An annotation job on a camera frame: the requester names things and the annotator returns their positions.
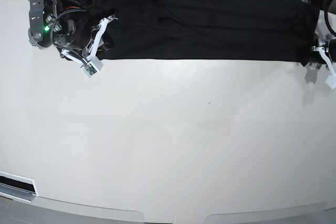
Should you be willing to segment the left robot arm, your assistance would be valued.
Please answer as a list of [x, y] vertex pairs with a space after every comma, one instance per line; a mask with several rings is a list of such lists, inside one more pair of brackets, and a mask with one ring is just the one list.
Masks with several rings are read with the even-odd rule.
[[325, 53], [331, 64], [335, 63], [335, 0], [326, 0], [324, 9], [320, 11], [314, 32], [313, 46], [310, 53], [310, 64], [327, 65], [319, 49]]

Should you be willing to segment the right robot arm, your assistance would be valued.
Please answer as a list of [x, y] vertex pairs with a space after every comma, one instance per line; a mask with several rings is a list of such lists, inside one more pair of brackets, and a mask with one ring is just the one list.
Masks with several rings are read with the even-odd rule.
[[56, 47], [61, 58], [88, 60], [100, 29], [94, 18], [98, 0], [28, 0], [29, 42], [33, 47]]

